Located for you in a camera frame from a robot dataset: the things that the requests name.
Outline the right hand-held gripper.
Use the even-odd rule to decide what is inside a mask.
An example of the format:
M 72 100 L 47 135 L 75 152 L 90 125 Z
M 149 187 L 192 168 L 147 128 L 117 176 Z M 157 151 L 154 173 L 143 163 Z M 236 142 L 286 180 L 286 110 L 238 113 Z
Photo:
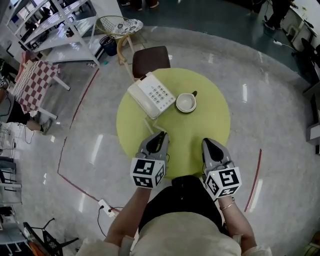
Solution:
M 228 149 L 214 139 L 204 138 L 202 154 L 207 167 L 203 182 L 212 199 L 216 201 L 234 195 L 241 187 L 242 179 L 239 168 L 231 161 Z

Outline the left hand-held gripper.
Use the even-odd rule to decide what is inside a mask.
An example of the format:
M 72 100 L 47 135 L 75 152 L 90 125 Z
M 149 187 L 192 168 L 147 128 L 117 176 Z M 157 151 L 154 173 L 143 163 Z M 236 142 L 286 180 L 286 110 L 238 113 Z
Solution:
M 140 188 L 156 188 L 166 175 L 166 155 L 169 148 L 169 134 L 155 132 L 144 139 L 132 158 L 130 177 L 133 183 Z M 147 159 L 154 154 L 156 159 Z

